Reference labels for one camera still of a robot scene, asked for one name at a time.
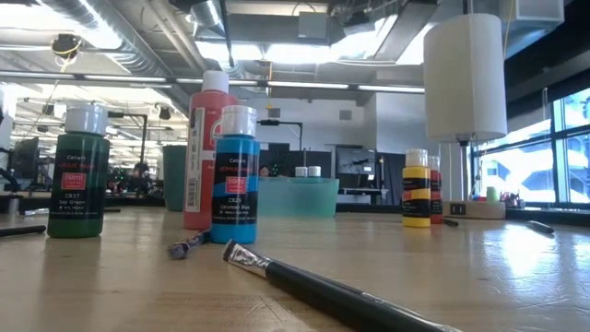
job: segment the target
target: red paint bottle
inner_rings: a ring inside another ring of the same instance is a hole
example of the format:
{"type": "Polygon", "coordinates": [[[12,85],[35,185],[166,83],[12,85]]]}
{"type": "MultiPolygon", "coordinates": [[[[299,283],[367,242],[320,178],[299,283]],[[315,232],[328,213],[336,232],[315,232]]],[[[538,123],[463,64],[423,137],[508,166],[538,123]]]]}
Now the red paint bottle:
{"type": "Polygon", "coordinates": [[[431,224],[443,223],[443,198],[441,197],[441,158],[428,157],[428,168],[431,169],[431,224]]]}
{"type": "Polygon", "coordinates": [[[211,227],[215,145],[221,134],[221,109],[238,104],[228,93],[229,89],[230,78],[226,73],[206,71],[201,92],[191,98],[183,209],[186,229],[203,231],[211,227]]]}

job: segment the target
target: green paint bottle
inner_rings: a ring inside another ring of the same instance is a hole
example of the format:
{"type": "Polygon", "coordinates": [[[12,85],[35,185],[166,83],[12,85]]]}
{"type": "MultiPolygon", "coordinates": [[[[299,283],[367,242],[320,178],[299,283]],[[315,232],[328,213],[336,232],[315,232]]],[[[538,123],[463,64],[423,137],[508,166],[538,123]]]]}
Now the green paint bottle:
{"type": "Polygon", "coordinates": [[[57,138],[47,234],[82,238],[102,232],[110,143],[104,138],[108,111],[96,105],[72,108],[65,134],[57,138]]]}

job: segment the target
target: acrylic paint bottle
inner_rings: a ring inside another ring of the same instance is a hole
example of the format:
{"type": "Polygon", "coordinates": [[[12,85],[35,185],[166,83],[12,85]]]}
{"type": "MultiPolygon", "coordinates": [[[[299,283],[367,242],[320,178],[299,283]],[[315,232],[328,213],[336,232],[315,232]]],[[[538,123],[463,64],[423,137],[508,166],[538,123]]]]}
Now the acrylic paint bottle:
{"type": "Polygon", "coordinates": [[[441,158],[438,156],[428,157],[428,168],[431,170],[431,224],[443,223],[443,198],[441,188],[441,158]]]}
{"type": "Polygon", "coordinates": [[[406,151],[406,168],[403,170],[404,199],[403,224],[406,227],[431,226],[431,170],[428,169],[428,151],[412,148],[406,151]]]}
{"type": "Polygon", "coordinates": [[[109,167],[103,138],[108,111],[84,105],[67,111],[65,134],[57,138],[47,234],[53,238],[98,236],[109,167]]]}
{"type": "Polygon", "coordinates": [[[215,158],[211,240],[214,243],[253,243],[258,207],[256,110],[226,106],[221,116],[222,138],[215,158]]]}
{"type": "Polygon", "coordinates": [[[221,131],[221,109],[238,104],[228,94],[229,88],[226,73],[206,71],[201,92],[191,99],[183,209],[187,229],[204,231],[211,227],[213,167],[221,131]]]}

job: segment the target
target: teal plastic bin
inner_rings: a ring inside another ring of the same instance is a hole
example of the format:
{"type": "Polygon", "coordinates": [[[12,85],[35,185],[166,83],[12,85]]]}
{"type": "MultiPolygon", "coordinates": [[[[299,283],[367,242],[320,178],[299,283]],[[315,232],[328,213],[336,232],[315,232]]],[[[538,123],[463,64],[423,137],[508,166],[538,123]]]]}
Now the teal plastic bin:
{"type": "Polygon", "coordinates": [[[338,179],[260,177],[258,216],[332,218],[338,179]]]}
{"type": "Polygon", "coordinates": [[[169,211],[183,211],[186,146],[166,146],[164,155],[164,201],[169,211]]]}

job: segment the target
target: workbench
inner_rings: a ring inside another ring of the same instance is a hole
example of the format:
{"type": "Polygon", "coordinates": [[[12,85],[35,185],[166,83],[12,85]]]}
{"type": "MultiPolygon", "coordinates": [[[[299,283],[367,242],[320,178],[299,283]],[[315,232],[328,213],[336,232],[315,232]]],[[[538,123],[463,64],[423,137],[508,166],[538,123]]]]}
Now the workbench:
{"type": "MultiPolygon", "coordinates": [[[[0,228],[47,216],[0,216],[0,228]]],[[[101,237],[0,239],[3,331],[346,331],[207,244],[171,261],[192,234],[182,213],[124,207],[101,237]]],[[[583,331],[590,326],[590,231],[462,221],[408,229],[400,215],[260,219],[253,248],[463,331],[583,331]]]]}

